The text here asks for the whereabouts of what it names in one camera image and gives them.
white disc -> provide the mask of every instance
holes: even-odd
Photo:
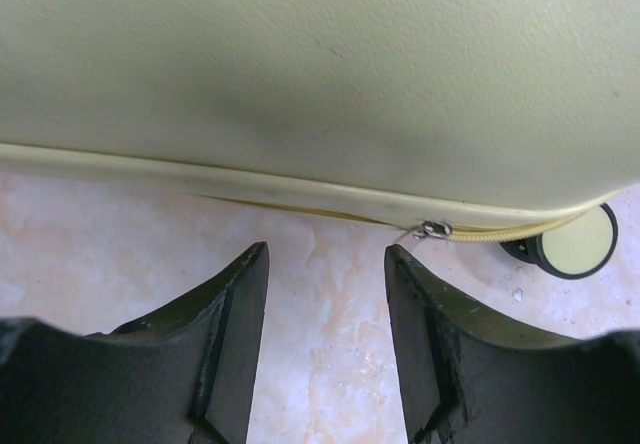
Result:
[[[596,207],[565,226],[545,232],[542,251],[556,270],[576,276],[597,268],[609,255],[614,239],[609,215]]]

caster wheel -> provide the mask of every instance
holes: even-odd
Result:
[[[582,279],[609,262],[617,243],[616,216],[603,204],[558,229],[501,246],[510,256],[553,276]]]

pink marble floor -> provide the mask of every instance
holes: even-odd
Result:
[[[488,305],[576,337],[640,327],[640,187],[612,201],[612,262],[582,281],[496,245],[414,254]],[[249,442],[406,442],[383,254],[399,232],[156,191],[0,174],[0,315],[109,332],[220,271],[252,242],[271,278]]]

marble floor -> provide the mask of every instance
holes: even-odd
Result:
[[[561,281],[495,244],[429,241],[433,272],[527,323],[575,337],[640,327],[640,187],[611,202],[616,255]],[[0,315],[109,332],[198,285],[258,240],[271,278],[250,443],[406,442],[383,254],[399,232],[239,204],[0,174]]]

cream leather surface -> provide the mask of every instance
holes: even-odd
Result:
[[[562,213],[639,116],[640,0],[0,0],[5,144]]]

